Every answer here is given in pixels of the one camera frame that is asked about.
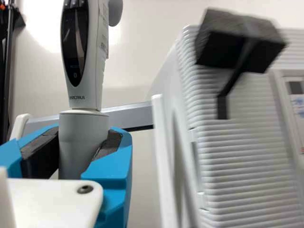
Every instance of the black pole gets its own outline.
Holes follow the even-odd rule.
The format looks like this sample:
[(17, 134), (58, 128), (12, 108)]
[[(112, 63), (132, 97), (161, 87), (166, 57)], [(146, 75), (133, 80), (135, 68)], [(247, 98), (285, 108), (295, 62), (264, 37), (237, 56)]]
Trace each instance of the black pole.
[(8, 35), (5, 43), (5, 72), (4, 72), (4, 97), (2, 102), (1, 112), (1, 126), (2, 138), (0, 144), (7, 141), (8, 128), (9, 128), (9, 98), (10, 98), (10, 64), (11, 64), (11, 49), (12, 49), (12, 36), (13, 36), (13, 21), (14, 21), (14, 0), (9, 0), (8, 11)]
[(244, 45), (241, 55), (237, 61), (236, 68), (234, 69), (232, 76), (229, 81), (226, 83), (224, 88), (217, 95), (217, 104), (218, 104), (218, 119), (219, 120), (227, 120), (228, 116), (228, 105), (227, 105), (227, 95), (230, 93), (233, 86), (236, 84), (237, 80), (241, 76), (242, 73), (246, 71), (246, 66), (250, 59), (250, 55), (257, 44), (257, 40), (254, 38), (248, 39), (246, 44)]

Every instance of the screw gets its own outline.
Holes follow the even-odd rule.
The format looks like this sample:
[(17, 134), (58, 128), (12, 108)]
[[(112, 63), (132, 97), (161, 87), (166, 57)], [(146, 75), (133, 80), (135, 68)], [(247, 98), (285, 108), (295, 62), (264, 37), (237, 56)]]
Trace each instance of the screw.
[(87, 194), (93, 191), (93, 187), (91, 185), (84, 185), (77, 190), (78, 194)]

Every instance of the white wall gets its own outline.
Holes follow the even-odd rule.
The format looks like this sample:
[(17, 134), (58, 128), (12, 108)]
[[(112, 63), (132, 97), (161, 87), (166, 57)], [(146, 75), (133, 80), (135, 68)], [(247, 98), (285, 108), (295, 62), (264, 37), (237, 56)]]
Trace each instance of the white wall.
[[(68, 109), (60, 54), (63, 0), (18, 0), (27, 26), (17, 32), (12, 67), (11, 116), (36, 117)], [(208, 6), (274, 18), (281, 27), (304, 27), (302, 0), (124, 0), (121, 23), (110, 30), (103, 107), (145, 100), (178, 32), (198, 24)], [(152, 132), (133, 133), (130, 227), (159, 227)]]

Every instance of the white machine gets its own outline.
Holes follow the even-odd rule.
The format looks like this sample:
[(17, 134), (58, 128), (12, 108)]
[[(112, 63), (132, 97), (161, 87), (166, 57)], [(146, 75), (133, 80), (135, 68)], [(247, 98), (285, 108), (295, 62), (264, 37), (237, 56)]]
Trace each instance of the white machine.
[(107, 138), (109, 116), (100, 110), (108, 26), (109, 19), (111, 26), (118, 24), (122, 10), (122, 0), (64, 1), (61, 47), (72, 110), (59, 118), (61, 179), (79, 179)]
[(304, 32), (281, 31), (288, 47), (266, 74), (242, 76), (231, 119), (218, 120), (216, 94), (231, 72), (195, 64), (198, 29), (182, 30), (149, 93), (162, 94), (155, 140), (168, 151), (156, 147), (162, 227), (304, 227)]

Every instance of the blue holder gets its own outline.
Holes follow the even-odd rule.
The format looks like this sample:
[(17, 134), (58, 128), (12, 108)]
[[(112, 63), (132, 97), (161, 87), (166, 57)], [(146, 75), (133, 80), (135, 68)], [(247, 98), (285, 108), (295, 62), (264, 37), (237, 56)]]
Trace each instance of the blue holder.
[[(13, 139), (0, 146), (0, 166), (7, 168), (9, 178), (22, 178), (21, 149), (58, 124), (37, 130), (20, 140)], [(104, 199), (95, 228), (126, 228), (132, 189), (132, 137), (119, 128), (122, 139), (116, 152), (91, 162), (82, 180), (96, 181), (104, 189)]]

